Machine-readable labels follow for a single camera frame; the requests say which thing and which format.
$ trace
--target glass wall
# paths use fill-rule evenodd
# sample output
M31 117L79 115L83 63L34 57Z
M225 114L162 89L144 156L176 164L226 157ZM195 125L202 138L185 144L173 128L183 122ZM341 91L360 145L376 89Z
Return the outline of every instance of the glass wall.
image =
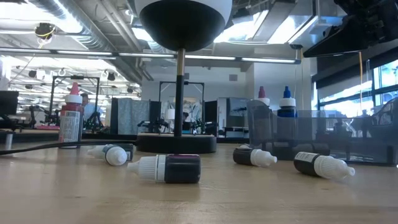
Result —
M319 99L318 108L320 110L338 111L349 118L361 116L365 113L372 115L388 101L398 98L398 60L368 71L369 74L371 78L366 78L362 85L357 84L359 83L357 80L348 86L346 85L347 82L342 83L342 88L335 90L339 92L329 96L323 95Z

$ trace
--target white lamp shade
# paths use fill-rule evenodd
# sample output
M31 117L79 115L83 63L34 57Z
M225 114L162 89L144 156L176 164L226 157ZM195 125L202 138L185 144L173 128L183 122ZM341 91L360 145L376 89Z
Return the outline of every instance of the white lamp shade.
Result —
M175 109L168 109L165 115L166 120L174 120L175 119Z

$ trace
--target gray translucent bin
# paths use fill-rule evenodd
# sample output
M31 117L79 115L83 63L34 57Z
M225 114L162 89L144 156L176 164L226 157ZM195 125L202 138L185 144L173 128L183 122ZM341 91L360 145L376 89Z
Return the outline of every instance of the gray translucent bin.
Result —
M251 147L293 160L300 151L331 155L350 163L396 166L398 99L372 116L347 118L336 111L297 111L281 118L258 100L248 102Z

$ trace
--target round black base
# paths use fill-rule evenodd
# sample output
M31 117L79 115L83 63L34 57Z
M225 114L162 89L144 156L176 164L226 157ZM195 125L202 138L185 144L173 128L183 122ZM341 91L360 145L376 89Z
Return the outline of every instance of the round black base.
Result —
M159 154L206 154L217 150L217 138L214 136L173 134L138 134L137 150Z

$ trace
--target ceiling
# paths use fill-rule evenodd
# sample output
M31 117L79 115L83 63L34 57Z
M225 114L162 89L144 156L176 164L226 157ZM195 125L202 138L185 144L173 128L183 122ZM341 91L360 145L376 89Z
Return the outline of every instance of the ceiling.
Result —
M57 18L51 11L41 9L39 6L45 5L43 2L60 2L61 4L66 2L65 9L68 13L64 16L69 19L67 23ZM297 57L296 51L291 49L287 43L294 34L303 31L291 44L301 44L305 48L311 47L322 39L322 30L331 25L341 24L341 18L345 15L333 0L318 1L320 4L316 8L314 8L314 2L314 0L299 0L297 3L282 0L234 0L231 16L233 20L231 21L236 19L233 17L238 10L244 10L246 7L253 18L249 23L250 26L239 27L237 23L236 26L231 26L224 32L223 35L232 35L227 37L227 41L213 43L193 54L295 58ZM42 2L29 0L28 4L0 1L0 47L39 48L42 42L38 41L34 29L40 22L49 22L55 24L56 29L52 33L51 41L42 46L43 49L168 52L160 46L154 47L156 43L139 39L139 36L136 35L138 33L136 30L133 32L131 27L137 29L141 23L137 17L132 15L134 15L134 10L129 7L126 0L48 0ZM264 21L260 20L262 15L265 15ZM319 15L321 19L314 20L314 17ZM81 30L79 25L82 24L83 31L78 33ZM253 33L253 37L248 38L248 34L256 26L258 26L258 30L254 30L256 32ZM128 27L129 31L123 31L125 27ZM86 37L96 38L95 44L97 45L87 44L82 40ZM162 80L164 76L159 74L161 72L174 74L176 65L174 59L57 58L54 55L51 56L53 57L39 54L2 56L2 60L8 61L11 65L10 89L19 90L25 95L29 95L29 92L48 94L50 93L49 86L52 75L61 73L62 75L100 77L101 86L105 86L99 90L101 100L106 100L106 96L112 94L139 98L141 81ZM240 72L245 72L250 64L249 62L219 60L190 59L186 61L188 67L240 68ZM39 70L40 77L30 78L28 73L31 70ZM109 72L115 73L115 81L108 81ZM71 80L62 81L63 83L56 87L56 93L67 93L68 87L72 84ZM85 90L82 90L83 92L92 94L96 91L95 85L91 81L79 82L86 86ZM32 84L33 89L27 91L25 83ZM127 93L128 86L134 87L133 94Z

